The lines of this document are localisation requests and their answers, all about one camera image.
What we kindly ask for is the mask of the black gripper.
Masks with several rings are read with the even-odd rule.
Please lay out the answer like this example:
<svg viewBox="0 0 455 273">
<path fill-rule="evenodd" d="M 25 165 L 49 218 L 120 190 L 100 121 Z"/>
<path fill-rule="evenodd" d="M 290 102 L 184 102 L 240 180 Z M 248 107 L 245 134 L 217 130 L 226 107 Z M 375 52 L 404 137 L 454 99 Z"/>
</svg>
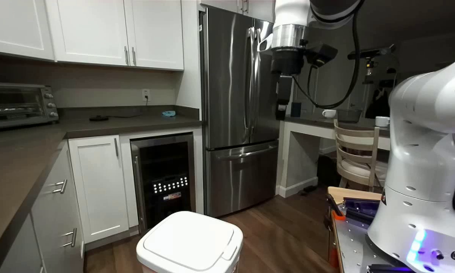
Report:
<svg viewBox="0 0 455 273">
<path fill-rule="evenodd" d="M 273 52 L 272 72 L 276 75 L 299 75 L 304 67 L 304 54 L 293 49 L 279 49 Z"/>
</svg>

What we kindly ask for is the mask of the metal robot base table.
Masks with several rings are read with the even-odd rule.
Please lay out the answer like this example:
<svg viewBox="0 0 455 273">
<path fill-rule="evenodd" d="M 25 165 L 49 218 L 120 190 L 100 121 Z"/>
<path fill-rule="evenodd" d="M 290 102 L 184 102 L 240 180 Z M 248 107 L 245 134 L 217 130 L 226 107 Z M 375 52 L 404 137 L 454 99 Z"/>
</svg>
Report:
<svg viewBox="0 0 455 273">
<path fill-rule="evenodd" d="M 340 187 L 328 189 L 328 259 L 339 273 L 413 273 L 411 269 L 370 243 L 366 224 L 346 216 L 345 205 L 348 199 L 378 204 L 381 195 Z"/>
</svg>

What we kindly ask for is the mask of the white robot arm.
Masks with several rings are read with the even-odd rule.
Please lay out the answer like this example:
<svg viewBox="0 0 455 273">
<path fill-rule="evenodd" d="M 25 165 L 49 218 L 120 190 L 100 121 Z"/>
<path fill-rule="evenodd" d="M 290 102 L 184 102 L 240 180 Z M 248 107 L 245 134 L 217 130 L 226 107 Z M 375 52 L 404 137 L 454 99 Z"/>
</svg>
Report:
<svg viewBox="0 0 455 273">
<path fill-rule="evenodd" d="M 308 28 L 357 17 L 361 0 L 276 0 L 267 51 L 273 72 L 310 60 Z M 421 273 L 455 273 L 455 63 L 411 77 L 390 96 L 390 163 L 369 240 Z"/>
</svg>

